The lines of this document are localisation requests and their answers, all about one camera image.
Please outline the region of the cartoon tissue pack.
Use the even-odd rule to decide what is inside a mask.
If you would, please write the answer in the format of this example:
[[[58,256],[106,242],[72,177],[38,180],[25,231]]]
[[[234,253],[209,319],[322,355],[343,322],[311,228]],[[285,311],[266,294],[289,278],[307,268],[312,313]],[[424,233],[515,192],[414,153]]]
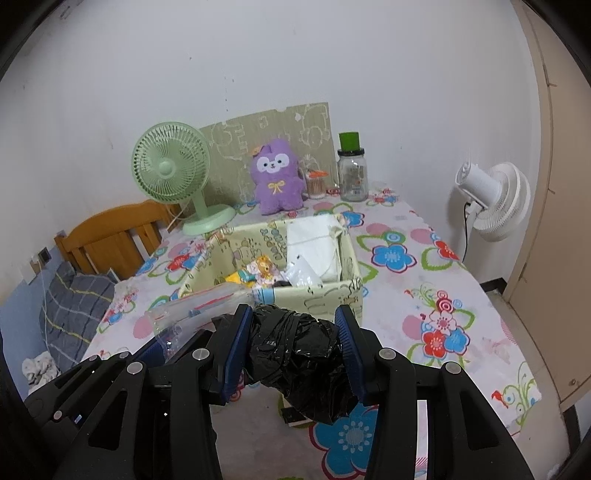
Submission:
[[[273,287],[274,284],[285,279],[286,277],[280,268],[266,255],[256,257],[242,269],[238,269],[224,278],[226,282],[249,288]]]

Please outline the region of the pink printed packet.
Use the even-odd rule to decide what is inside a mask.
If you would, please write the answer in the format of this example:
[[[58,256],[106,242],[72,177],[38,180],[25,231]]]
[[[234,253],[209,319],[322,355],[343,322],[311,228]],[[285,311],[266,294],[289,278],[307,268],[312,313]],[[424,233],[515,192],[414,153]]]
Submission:
[[[281,419],[290,428],[304,428],[312,423],[311,419],[298,412],[283,395],[280,396],[279,410]]]

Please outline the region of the beige door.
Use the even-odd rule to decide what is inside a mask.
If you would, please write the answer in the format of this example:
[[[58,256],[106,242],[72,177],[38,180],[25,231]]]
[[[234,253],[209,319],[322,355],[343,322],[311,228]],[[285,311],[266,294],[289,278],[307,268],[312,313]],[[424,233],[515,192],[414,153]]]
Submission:
[[[523,1],[540,107],[533,204],[505,298],[533,340],[561,409],[590,390],[590,85],[551,26]]]

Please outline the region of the green desk fan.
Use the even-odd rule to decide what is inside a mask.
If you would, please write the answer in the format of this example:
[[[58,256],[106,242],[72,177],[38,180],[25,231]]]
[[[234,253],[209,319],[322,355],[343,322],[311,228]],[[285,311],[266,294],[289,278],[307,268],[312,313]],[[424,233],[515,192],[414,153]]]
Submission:
[[[182,230],[186,235],[205,235],[235,217],[228,205],[208,206],[204,187],[211,169],[211,154],[204,135],[180,122],[150,127],[136,142],[132,157],[133,178],[145,195],[163,203],[187,201],[194,209]]]

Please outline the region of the wall power socket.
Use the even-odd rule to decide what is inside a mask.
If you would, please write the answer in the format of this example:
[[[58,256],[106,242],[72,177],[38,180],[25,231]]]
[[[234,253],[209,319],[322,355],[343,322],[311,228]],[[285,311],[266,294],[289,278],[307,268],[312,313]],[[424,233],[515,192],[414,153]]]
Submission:
[[[31,257],[29,264],[34,274],[39,275],[50,260],[51,254],[49,250],[44,247],[37,254]]]

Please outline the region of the yellow cartoon storage box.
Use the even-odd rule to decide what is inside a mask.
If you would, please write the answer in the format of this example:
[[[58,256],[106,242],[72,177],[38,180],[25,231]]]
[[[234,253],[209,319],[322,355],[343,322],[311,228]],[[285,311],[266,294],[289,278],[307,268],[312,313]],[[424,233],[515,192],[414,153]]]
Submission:
[[[341,214],[267,220],[225,227],[215,232],[206,242],[204,255],[189,271],[187,279],[180,287],[179,296],[185,297],[211,289],[263,255],[269,257],[280,269],[286,268],[287,248],[290,243],[288,228],[315,226],[320,220],[332,221],[336,227],[339,278],[335,281],[322,281],[318,286],[256,286],[254,296],[256,300],[266,304],[327,320],[334,317],[339,305],[345,304],[351,307],[356,319],[362,320],[362,275],[353,251],[353,240],[346,227],[346,219]]]

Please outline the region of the black plastic bag bundle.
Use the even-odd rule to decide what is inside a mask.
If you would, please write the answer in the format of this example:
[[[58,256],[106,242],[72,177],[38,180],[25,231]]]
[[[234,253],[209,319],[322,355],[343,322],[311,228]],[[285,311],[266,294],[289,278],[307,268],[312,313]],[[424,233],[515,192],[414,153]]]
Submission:
[[[349,385],[335,323],[274,305],[253,311],[243,371],[283,394],[298,412],[332,425],[359,400]]]

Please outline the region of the glass jar green lid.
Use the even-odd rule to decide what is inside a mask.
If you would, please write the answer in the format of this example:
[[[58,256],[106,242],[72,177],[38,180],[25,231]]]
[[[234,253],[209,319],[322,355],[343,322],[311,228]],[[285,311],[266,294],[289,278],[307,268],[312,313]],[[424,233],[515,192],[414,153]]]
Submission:
[[[342,200],[363,202],[369,197],[368,167],[358,132],[339,133],[339,193]]]

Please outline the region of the purple plush toy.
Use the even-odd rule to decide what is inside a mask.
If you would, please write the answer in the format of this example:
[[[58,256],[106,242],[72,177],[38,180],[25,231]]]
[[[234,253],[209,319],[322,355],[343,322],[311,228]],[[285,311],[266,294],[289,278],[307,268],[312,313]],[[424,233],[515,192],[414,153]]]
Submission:
[[[297,155],[287,140],[276,138],[261,146],[252,157],[250,176],[256,185],[254,196],[261,215],[304,206],[304,180],[298,172]]]

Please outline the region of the grey plaid pillow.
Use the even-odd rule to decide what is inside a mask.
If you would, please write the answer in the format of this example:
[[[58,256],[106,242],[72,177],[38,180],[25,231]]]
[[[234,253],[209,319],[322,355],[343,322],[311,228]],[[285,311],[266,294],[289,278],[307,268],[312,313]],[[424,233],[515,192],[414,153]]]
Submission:
[[[62,262],[45,290],[39,316],[42,338],[60,373],[82,361],[110,306],[115,283]]]

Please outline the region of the clear plastic bag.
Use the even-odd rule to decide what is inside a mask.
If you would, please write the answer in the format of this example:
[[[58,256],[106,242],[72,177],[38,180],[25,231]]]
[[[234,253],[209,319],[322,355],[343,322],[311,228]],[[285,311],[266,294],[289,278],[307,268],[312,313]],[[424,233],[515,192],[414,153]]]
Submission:
[[[199,330],[213,330],[215,317],[235,313],[240,304],[256,305],[252,288],[223,283],[148,310],[146,316],[164,361],[171,361]]]

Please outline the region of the white roll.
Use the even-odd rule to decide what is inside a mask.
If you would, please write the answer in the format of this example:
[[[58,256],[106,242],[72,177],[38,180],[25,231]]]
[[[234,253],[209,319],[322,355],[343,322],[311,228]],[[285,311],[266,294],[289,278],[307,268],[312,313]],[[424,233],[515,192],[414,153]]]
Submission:
[[[293,287],[321,286],[322,279],[303,256],[297,255],[287,264],[283,279]]]

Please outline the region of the wooden bed headboard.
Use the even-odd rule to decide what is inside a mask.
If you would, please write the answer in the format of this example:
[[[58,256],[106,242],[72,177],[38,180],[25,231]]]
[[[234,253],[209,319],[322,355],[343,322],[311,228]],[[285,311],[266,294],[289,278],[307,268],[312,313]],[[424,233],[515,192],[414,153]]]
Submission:
[[[95,214],[68,234],[55,236],[63,259],[83,274],[113,271],[119,278],[133,276],[144,257],[153,254],[162,241],[159,228],[174,222],[176,204],[153,200],[114,207]]]

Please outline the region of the white standing fan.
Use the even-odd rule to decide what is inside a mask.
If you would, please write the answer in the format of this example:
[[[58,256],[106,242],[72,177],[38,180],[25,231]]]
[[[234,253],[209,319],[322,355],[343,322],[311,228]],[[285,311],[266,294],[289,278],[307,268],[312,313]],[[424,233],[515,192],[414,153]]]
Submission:
[[[475,230],[485,241],[500,242],[524,221],[531,201],[525,174],[513,163],[504,162],[483,170],[465,162],[455,178],[456,187],[469,199],[468,231]]]

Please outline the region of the white cloth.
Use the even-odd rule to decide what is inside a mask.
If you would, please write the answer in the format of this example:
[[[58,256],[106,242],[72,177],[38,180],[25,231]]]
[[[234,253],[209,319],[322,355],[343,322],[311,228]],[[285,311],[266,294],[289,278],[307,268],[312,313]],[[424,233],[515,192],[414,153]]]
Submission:
[[[304,259],[322,282],[338,282],[342,264],[339,237],[346,232],[335,215],[294,219],[287,223],[287,262]]]
[[[50,383],[60,375],[60,370],[48,351],[35,358],[25,358],[22,362],[22,373],[27,380],[28,394]]]

